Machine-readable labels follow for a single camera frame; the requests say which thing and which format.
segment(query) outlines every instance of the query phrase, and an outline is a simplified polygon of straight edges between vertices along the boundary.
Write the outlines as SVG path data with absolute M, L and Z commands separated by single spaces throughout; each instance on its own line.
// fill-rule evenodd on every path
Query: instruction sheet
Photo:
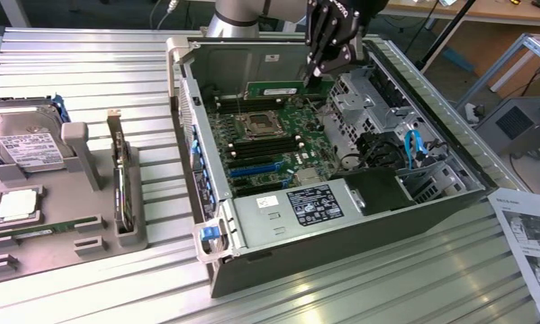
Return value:
M 499 189 L 489 199 L 540 311 L 540 195 Z

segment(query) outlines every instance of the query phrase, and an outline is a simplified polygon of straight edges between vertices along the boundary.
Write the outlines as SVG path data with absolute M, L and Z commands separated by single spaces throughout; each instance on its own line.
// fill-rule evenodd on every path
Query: hard drive label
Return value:
M 328 184 L 288 192 L 288 199 L 302 226 L 344 216 Z
M 63 162 L 63 154 L 50 133 L 0 136 L 0 144 L 20 167 Z

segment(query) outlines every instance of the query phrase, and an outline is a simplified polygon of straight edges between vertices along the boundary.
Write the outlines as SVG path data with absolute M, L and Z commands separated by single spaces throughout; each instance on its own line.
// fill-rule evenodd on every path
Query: motherboard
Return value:
M 207 108 L 224 172 L 235 196 L 322 182 L 336 172 L 324 135 L 319 96 L 215 98 Z

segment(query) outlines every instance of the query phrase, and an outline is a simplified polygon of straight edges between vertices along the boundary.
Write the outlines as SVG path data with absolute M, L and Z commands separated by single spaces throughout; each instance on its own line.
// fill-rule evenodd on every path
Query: label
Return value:
M 267 55 L 264 58 L 266 62 L 278 62 L 280 60 L 279 54 Z
M 267 196 L 256 199 L 256 202 L 259 204 L 259 208 L 270 207 L 270 206 L 276 206 L 279 204 L 279 199 L 276 196 Z
M 50 234 L 52 234 L 52 230 L 46 229 L 43 231 L 15 235 L 13 238 L 19 240 L 21 238 L 33 238 L 35 236 L 50 235 Z
M 0 144 L 20 167 L 63 162 L 63 154 L 50 133 L 0 136 Z
M 296 95 L 296 92 L 296 88 L 267 89 L 264 90 L 264 96 Z
M 288 199 L 302 226 L 344 216 L 328 184 L 288 192 Z

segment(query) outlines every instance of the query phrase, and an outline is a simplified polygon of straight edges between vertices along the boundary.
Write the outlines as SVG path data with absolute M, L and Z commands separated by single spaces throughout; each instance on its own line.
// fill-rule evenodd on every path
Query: blue pcie slot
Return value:
M 231 170 L 231 178 L 252 176 L 254 174 L 262 174 L 267 172 L 276 172 L 278 170 L 280 170 L 283 164 L 284 162 L 276 162 L 272 164 L 260 165 L 259 167 Z

